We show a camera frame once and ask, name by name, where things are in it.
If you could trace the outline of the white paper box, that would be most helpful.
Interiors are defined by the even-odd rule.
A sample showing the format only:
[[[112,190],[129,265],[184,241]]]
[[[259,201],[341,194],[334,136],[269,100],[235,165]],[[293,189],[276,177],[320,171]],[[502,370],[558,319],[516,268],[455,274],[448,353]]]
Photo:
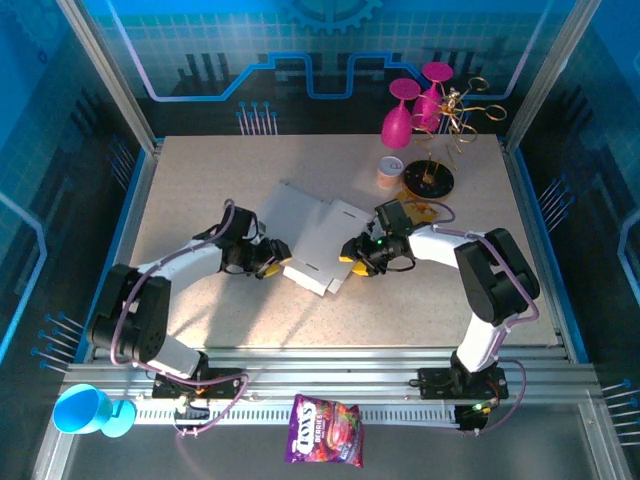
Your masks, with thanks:
[[[288,183],[278,183],[256,210],[266,235],[286,243],[292,259],[283,275],[319,295],[338,292],[352,264],[339,256],[359,236],[372,215],[339,199],[316,198]]]

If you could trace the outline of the yellow snack packet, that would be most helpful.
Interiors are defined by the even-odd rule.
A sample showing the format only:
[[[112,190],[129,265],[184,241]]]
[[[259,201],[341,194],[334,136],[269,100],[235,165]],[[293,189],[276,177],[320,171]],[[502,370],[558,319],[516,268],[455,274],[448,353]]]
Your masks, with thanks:
[[[402,189],[396,195],[405,213],[414,224],[431,222],[439,217],[439,212],[430,204],[424,203],[423,198],[418,197],[408,190]]]

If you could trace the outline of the pink wine glass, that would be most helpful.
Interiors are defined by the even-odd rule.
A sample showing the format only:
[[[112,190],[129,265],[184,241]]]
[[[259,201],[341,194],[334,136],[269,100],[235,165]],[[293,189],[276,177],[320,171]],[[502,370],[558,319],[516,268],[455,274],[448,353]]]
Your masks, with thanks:
[[[415,130],[434,133],[442,118],[441,104],[444,97],[443,84],[453,77],[453,69],[447,63],[433,61],[423,66],[423,77],[430,82],[416,99],[411,113],[411,124]]]
[[[390,83],[389,91],[398,104],[383,121],[381,141],[386,147],[399,150],[409,145],[412,136],[411,113],[406,103],[420,95],[421,86],[413,79],[398,78]]]

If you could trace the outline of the small black controller board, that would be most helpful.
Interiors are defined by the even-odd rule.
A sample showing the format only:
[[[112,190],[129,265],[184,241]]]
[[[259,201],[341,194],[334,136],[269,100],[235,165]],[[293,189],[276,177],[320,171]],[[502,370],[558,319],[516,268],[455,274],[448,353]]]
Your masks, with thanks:
[[[458,429],[463,432],[482,430],[487,425],[493,408],[492,400],[477,402],[473,405],[457,405],[454,408],[454,416]]]
[[[173,426],[181,435],[186,435],[189,429],[198,430],[210,419],[211,412],[206,407],[194,406],[192,399],[181,396],[176,400],[173,412]]]

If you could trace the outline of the purple berries candy bag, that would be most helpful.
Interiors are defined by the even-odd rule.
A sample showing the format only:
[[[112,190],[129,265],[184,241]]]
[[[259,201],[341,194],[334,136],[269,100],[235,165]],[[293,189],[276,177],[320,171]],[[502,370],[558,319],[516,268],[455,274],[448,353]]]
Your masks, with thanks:
[[[296,394],[288,424],[287,463],[363,462],[364,424],[357,405]]]

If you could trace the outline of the blue plastic goblet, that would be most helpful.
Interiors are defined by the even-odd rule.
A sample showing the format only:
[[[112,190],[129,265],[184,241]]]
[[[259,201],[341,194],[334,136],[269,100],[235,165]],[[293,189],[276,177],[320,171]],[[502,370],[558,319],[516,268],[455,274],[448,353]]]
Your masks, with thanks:
[[[60,395],[52,420],[56,429],[64,434],[101,432],[108,438],[118,438],[133,427],[136,416],[132,401],[112,400],[90,384],[77,384]]]

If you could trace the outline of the aluminium frame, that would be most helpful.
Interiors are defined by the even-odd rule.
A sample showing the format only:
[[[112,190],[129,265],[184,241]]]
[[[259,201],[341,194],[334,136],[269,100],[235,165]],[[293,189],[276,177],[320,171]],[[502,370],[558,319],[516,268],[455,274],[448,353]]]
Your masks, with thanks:
[[[124,112],[125,120],[133,128],[138,137],[138,130],[142,129],[142,113],[136,113],[136,120],[129,117],[133,115],[133,100],[125,100],[125,96],[131,97],[129,87],[125,88],[124,80],[117,78],[121,75],[116,71],[114,60],[109,56],[106,46],[97,38],[95,26],[89,19],[89,13],[85,6],[78,0],[56,0],[66,19],[70,22],[74,34],[87,53],[92,64],[97,68],[103,83],[109,89],[109,93],[116,93],[118,108]],[[135,185],[129,188],[129,197],[126,205],[129,211],[118,226],[114,237],[115,250],[114,261],[125,259],[130,250],[126,249],[123,242],[129,242],[134,235],[133,227],[140,223],[140,219],[134,214],[140,215],[143,210],[143,200],[147,201],[152,185],[152,174],[157,167],[157,158],[162,150],[163,140],[159,141],[155,150],[145,150],[142,173],[136,173]],[[525,231],[531,230],[533,220],[532,211],[528,211],[529,205],[525,205],[525,183],[522,169],[517,164],[515,153],[505,153],[506,167],[511,186],[516,188],[515,200],[518,207],[525,209]],[[525,373],[521,378],[513,377],[510,373],[507,377],[516,385],[524,387],[524,375],[529,375],[528,385],[533,385],[523,390],[524,400],[528,406],[545,407],[558,406],[567,410],[573,408],[574,416],[579,419],[578,433],[582,448],[587,451],[587,460],[591,462],[591,475],[596,480],[633,480],[633,474],[628,465],[628,459],[623,451],[614,428],[613,420],[607,411],[605,397],[598,383],[597,372],[592,364],[580,363],[578,359],[577,343],[570,338],[568,314],[559,306],[560,300],[554,300],[552,308],[552,320],[560,329],[554,330],[561,338],[558,346],[540,345],[508,345],[504,350],[500,363],[513,370],[518,360],[523,364]],[[443,401],[419,400],[417,393],[409,393],[410,388],[405,385],[408,382],[407,375],[410,370],[416,370],[424,364],[429,367],[444,367],[445,355],[448,352],[444,347],[407,347],[407,348],[217,348],[207,351],[214,361],[236,362],[249,371],[251,380],[246,384],[249,390],[244,400],[285,402],[289,397],[298,392],[300,386],[311,389],[311,394],[322,398],[331,398],[344,403],[364,404],[396,404],[417,403],[436,404]],[[67,368],[61,392],[70,387],[73,381],[85,381],[94,383],[104,388],[108,394],[116,398],[142,399],[151,398],[151,378],[145,373],[138,372],[133,367],[108,366],[106,361],[98,363],[74,364]],[[445,428],[431,428],[414,426],[412,428],[424,428],[425,431],[444,435],[449,443],[455,438],[476,438],[473,435],[464,436],[453,431],[444,432]],[[45,437],[38,453],[31,480],[68,480],[68,473],[76,459],[79,436],[58,432],[50,420]],[[542,472],[542,467],[553,467],[554,472],[559,472],[560,467],[569,466],[568,443],[560,440],[545,440],[540,443],[531,443],[532,446],[524,450],[522,457],[515,460],[515,466],[510,469],[515,472],[524,471],[531,467],[531,472]]]

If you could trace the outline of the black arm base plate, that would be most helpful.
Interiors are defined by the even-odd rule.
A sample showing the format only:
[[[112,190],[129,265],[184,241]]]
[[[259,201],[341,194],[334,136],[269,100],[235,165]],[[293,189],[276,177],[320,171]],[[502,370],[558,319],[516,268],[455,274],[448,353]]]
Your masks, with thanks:
[[[188,379],[180,382],[156,374],[153,382],[154,399],[178,399],[185,395],[188,399],[231,400],[239,392],[244,381],[239,368],[201,369]]]
[[[481,372],[463,374],[450,368],[421,368],[410,384],[423,400],[489,400],[509,397],[505,372],[493,366]]]

